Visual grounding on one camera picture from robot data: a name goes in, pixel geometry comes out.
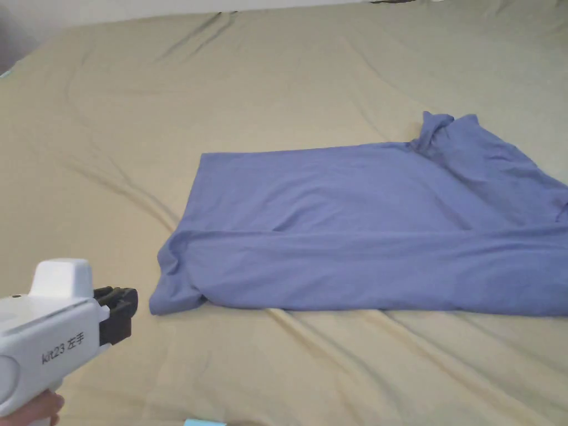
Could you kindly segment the person's left hand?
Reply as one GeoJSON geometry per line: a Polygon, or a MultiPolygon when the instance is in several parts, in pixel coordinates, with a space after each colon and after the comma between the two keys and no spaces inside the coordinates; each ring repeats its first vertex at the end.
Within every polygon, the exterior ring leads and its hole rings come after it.
{"type": "Polygon", "coordinates": [[[58,425],[64,407],[62,395],[46,391],[29,403],[1,419],[1,425],[58,425]]]}

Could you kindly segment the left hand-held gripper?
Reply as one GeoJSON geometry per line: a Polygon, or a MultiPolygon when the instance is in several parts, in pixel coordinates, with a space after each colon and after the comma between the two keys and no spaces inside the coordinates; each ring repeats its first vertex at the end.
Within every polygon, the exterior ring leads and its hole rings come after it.
{"type": "Polygon", "coordinates": [[[87,260],[39,263],[27,294],[1,299],[1,416],[131,336],[137,309],[136,289],[94,288],[87,260]]]}

